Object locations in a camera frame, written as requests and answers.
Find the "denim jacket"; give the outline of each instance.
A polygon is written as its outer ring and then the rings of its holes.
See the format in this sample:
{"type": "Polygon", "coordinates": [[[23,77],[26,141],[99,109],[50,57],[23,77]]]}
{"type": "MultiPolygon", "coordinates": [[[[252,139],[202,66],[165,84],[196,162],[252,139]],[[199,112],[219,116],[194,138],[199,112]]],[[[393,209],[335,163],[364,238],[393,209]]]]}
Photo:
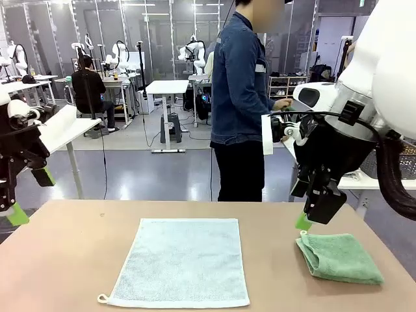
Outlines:
{"type": "Polygon", "coordinates": [[[261,115],[274,101],[266,92],[265,47],[238,12],[221,31],[214,51],[211,142],[262,141],[261,115]]]}

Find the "gray floor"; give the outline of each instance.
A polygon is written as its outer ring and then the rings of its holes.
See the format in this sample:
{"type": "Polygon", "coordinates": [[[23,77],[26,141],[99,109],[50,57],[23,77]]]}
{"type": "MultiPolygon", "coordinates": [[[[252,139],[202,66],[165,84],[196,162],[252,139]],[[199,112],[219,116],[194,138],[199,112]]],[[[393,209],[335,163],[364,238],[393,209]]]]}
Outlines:
{"type": "MultiPolygon", "coordinates": [[[[149,151],[106,151],[106,156],[109,200],[211,200],[209,149],[190,149],[185,154],[163,155],[149,151]]],[[[76,151],[76,157],[86,198],[102,199],[105,191],[102,151],[76,151]]],[[[52,154],[48,164],[57,181],[53,188],[40,188],[29,171],[18,176],[16,195],[24,209],[33,211],[50,199],[77,198],[67,153],[58,151],[52,154]]],[[[287,201],[292,165],[293,158],[286,149],[275,149],[274,155],[266,156],[264,201],[287,201]]],[[[214,155],[212,166],[213,200],[216,200],[219,175],[214,155]]],[[[353,207],[357,203],[350,192],[348,203],[353,207]]],[[[365,221],[416,279],[415,223],[398,216],[379,192],[374,192],[365,221]]],[[[6,222],[3,220],[2,223],[0,232],[7,230],[6,222]]]]}

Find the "towel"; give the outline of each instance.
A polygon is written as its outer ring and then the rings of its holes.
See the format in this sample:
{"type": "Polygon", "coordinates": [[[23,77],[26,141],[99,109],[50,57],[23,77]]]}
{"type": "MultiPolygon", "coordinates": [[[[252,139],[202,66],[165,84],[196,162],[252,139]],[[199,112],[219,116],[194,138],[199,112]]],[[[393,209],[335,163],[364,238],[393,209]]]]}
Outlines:
{"type": "Polygon", "coordinates": [[[98,302],[158,309],[249,305],[237,219],[142,219],[111,295],[98,302]]]}
{"type": "Polygon", "coordinates": [[[333,281],[379,285],[383,276],[351,234],[301,234],[296,243],[313,276],[333,281]]]}

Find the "seated person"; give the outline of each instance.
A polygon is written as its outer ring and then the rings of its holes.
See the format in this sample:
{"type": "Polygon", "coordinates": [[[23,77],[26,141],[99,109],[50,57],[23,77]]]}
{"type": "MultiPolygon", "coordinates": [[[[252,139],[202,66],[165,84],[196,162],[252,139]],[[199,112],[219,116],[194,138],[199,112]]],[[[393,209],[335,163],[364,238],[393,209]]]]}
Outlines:
{"type": "MultiPolygon", "coordinates": [[[[94,108],[94,112],[106,111],[109,133],[116,132],[119,129],[116,127],[116,122],[114,120],[114,103],[112,101],[101,100],[101,94],[105,93],[105,86],[99,73],[90,71],[93,68],[90,56],[84,55],[84,64],[88,76],[88,83],[90,85],[91,104],[94,108]]],[[[76,71],[71,77],[73,90],[75,91],[75,104],[77,105],[78,110],[83,114],[91,114],[86,97],[82,71],[76,71]]]]}

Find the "white robot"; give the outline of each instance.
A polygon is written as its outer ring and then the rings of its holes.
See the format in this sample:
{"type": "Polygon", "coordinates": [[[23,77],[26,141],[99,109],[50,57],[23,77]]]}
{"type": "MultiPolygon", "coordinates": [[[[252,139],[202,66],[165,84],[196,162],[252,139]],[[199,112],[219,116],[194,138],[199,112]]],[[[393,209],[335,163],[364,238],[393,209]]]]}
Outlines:
{"type": "Polygon", "coordinates": [[[7,54],[9,59],[3,58],[0,62],[2,66],[9,66],[12,64],[13,58],[16,59],[15,67],[19,71],[21,76],[27,75],[27,56],[25,48],[21,44],[15,44],[13,40],[10,41],[10,45],[7,48],[7,54]]]}
{"type": "Polygon", "coordinates": [[[114,65],[114,70],[118,72],[118,75],[127,75],[127,68],[129,64],[127,63],[130,59],[130,52],[127,46],[121,40],[118,40],[112,47],[112,52],[114,57],[107,55],[105,57],[105,65],[107,70],[109,70],[111,65],[114,65]]]}
{"type": "Polygon", "coordinates": [[[337,83],[296,87],[294,99],[312,110],[272,114],[273,141],[283,135],[295,140],[299,174],[292,195],[307,196],[306,221],[327,224],[333,218],[346,201],[340,179],[373,149],[386,202],[416,220],[416,199],[402,185],[398,161],[400,136],[416,139],[416,42],[409,39],[415,36],[414,12],[414,0],[379,0],[337,83]],[[281,118],[290,114],[302,118],[281,118]]]}
{"type": "Polygon", "coordinates": [[[201,76],[203,67],[205,66],[205,44],[201,40],[196,40],[195,35],[190,37],[190,42],[179,50],[179,60],[190,60],[194,63],[196,75],[201,76]],[[194,51],[198,50],[198,59],[196,59],[194,51]]]}

